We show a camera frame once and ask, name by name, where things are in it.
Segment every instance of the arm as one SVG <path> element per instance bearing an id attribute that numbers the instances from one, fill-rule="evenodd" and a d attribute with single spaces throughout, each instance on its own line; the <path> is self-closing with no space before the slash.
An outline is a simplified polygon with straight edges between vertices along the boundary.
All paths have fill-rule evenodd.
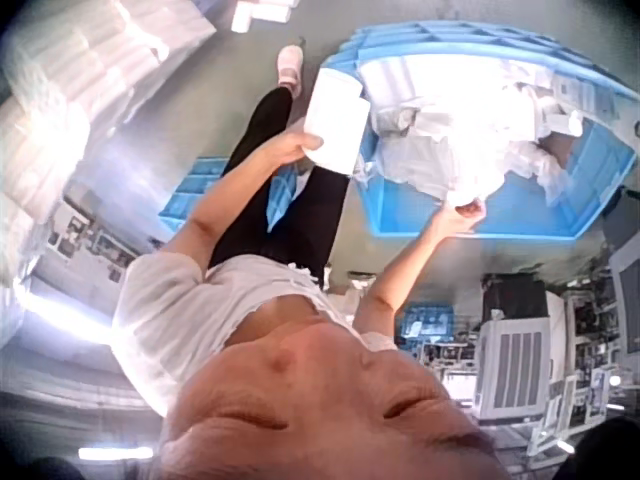
<path id="1" fill-rule="evenodd" d="M 321 145 L 321 139 L 304 133 L 272 138 L 204 195 L 162 251 L 185 254 L 206 272 L 216 244 L 260 187 L 279 167 L 302 158 L 303 147 L 315 150 Z"/>
<path id="2" fill-rule="evenodd" d="M 445 205 L 430 226 L 387 265 L 360 301 L 353 322 L 355 330 L 361 334 L 377 332 L 393 337 L 396 313 L 436 247 L 451 235 L 469 232 L 485 214 L 484 204 L 480 202 L 457 209 Z"/>

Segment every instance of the floor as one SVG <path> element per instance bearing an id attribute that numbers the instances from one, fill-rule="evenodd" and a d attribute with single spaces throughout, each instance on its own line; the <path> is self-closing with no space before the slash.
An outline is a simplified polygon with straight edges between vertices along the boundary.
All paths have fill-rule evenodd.
<path id="1" fill-rule="evenodd" d="M 307 98 L 319 64 L 354 29 L 416 19 L 474 20 L 544 33 L 640 89 L 638 18 L 623 2 L 305 0 L 288 24 L 254 22 L 244 35 L 229 32 L 229 16 L 216 15 L 219 32 L 99 155 L 84 162 L 70 188 L 75 201 L 141 251 L 149 249 L 149 236 L 170 237 L 157 212 L 196 157 L 231 152 L 254 106 L 274 85 L 279 48 L 300 37 L 306 39 Z M 344 284 L 349 270 L 379 272 L 403 244 L 368 234 L 360 201 L 351 188 L 332 256 L 333 281 Z M 473 316 L 483 273 L 533 268 L 545 280 L 563 282 L 601 244 L 597 226 L 570 245 L 449 241 L 429 265 L 417 294 L 455 303 L 458 315 Z"/>

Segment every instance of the woman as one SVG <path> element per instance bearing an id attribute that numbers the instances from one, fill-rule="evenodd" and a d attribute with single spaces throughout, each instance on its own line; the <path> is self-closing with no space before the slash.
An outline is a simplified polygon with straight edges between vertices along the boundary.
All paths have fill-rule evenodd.
<path id="1" fill-rule="evenodd" d="M 162 251 L 127 273 L 113 351 L 167 415 L 159 474 L 502 478 L 491 443 L 393 343 L 394 317 L 437 245 L 473 227 L 484 207 L 435 215 L 379 276 L 353 326 L 318 285 L 348 179 L 315 167 L 267 233 L 271 176 L 322 144 L 281 133 L 301 66 L 300 48 L 280 53 L 279 87 L 258 105 L 223 179 Z"/>

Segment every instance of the white shoe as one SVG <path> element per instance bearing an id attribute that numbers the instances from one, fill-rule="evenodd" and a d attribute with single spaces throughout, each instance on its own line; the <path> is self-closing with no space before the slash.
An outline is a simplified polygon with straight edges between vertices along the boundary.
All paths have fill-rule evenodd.
<path id="1" fill-rule="evenodd" d="M 304 54 L 297 45 L 289 45 L 278 54 L 278 85 L 290 85 L 295 100 L 302 93 L 302 62 Z"/>

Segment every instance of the hand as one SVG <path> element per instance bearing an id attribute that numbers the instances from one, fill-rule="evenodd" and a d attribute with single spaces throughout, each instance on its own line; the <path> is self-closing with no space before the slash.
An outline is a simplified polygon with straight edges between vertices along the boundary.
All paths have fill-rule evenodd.
<path id="1" fill-rule="evenodd" d="M 475 200 L 464 207 L 452 207 L 445 203 L 433 216 L 431 228 L 437 236 L 444 239 L 457 233 L 471 233 L 473 227 L 487 216 L 484 202 Z"/>
<path id="2" fill-rule="evenodd" d="M 286 131 L 262 144 L 254 153 L 273 162 L 275 168 L 278 168 L 304 157 L 303 147 L 317 150 L 323 143 L 320 137 L 309 133 Z"/>

